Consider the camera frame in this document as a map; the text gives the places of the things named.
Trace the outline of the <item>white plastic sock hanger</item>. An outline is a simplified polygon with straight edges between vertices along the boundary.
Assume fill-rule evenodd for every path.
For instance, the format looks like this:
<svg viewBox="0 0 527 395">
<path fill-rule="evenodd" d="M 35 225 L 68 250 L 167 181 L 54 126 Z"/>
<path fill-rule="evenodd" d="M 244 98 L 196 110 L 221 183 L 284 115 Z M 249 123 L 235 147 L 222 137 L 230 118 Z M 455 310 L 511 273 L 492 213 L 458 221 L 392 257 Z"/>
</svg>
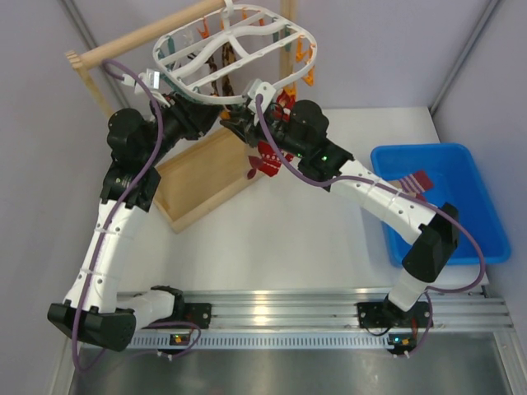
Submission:
<svg viewBox="0 0 527 395">
<path fill-rule="evenodd" d="M 274 79 L 255 76 L 281 52 L 293 57 L 285 72 Z M 263 86 L 273 94 L 299 80 L 312 85 L 317 55 L 315 37 L 294 21 L 265 7 L 232 1 L 165 33 L 152 50 L 172 90 L 196 103 L 222 106 L 245 102 L 246 95 L 231 86 L 235 77 L 248 78 L 252 90 Z"/>
</svg>

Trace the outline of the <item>red christmas sock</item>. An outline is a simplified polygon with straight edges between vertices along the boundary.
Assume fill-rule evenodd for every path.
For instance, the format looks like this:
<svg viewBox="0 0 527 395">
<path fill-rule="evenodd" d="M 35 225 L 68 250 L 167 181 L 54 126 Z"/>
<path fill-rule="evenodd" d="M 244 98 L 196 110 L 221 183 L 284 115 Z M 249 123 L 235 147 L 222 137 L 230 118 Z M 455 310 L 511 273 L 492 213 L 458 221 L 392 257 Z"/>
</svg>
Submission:
<svg viewBox="0 0 527 395">
<path fill-rule="evenodd" d="M 276 152 L 267 142 L 260 142 L 257 145 L 257 149 L 260 155 L 260 162 L 257 167 L 258 171 L 266 174 L 268 177 L 277 175 L 282 166 L 282 162 L 277 157 Z"/>
<path fill-rule="evenodd" d="M 294 95 L 289 95 L 287 92 L 282 91 L 274 105 L 275 115 L 281 120 L 288 121 L 295 102 L 296 97 Z"/>
</svg>

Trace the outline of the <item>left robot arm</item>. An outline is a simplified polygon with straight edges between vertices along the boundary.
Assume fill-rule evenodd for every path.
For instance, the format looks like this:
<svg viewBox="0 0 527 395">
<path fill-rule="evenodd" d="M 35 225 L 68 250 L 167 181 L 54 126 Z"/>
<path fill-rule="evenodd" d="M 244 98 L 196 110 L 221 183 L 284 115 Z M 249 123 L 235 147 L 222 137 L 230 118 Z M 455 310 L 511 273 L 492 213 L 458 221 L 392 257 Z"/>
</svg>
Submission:
<svg viewBox="0 0 527 395">
<path fill-rule="evenodd" d="M 177 142 L 204 137 L 222 108 L 170 94 L 153 102 L 151 111 L 151 120 L 132 108 L 110 116 L 107 143 L 112 162 L 103 180 L 90 246 L 64 301 L 48 311 L 48 320 L 67 337 L 106 350 L 123 351 L 136 331 L 156 322 L 176 327 L 186 316 L 181 290 L 153 286 L 120 304 L 118 288 L 161 181 L 156 165 Z"/>
</svg>

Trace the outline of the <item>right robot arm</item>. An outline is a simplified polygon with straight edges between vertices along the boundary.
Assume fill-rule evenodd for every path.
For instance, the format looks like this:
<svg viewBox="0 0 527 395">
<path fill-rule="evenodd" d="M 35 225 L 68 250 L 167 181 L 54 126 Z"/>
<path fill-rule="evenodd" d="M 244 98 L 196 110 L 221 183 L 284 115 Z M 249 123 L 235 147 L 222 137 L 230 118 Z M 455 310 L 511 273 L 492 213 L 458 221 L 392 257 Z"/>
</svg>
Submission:
<svg viewBox="0 0 527 395">
<path fill-rule="evenodd" d="M 374 325 L 394 328 L 411 323 L 415 304 L 458 247 L 458 210 L 449 203 L 438 208 L 422 202 L 369 171 L 328 139 L 329 119 L 313 101 L 296 102 L 289 114 L 275 105 L 267 110 L 235 109 L 220 123 L 248 146 L 267 142 L 278 159 L 296 156 L 294 175 L 350 198 L 410 244 L 399 279 L 381 303 Z"/>
</svg>

